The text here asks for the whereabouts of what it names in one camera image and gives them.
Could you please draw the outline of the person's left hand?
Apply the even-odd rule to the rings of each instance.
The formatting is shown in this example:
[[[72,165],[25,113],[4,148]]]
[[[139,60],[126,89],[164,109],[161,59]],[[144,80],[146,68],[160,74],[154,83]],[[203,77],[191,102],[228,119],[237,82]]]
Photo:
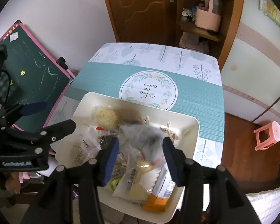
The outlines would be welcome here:
[[[19,194],[21,190],[20,174],[18,172],[10,173],[9,178],[5,182],[5,188],[15,194]]]

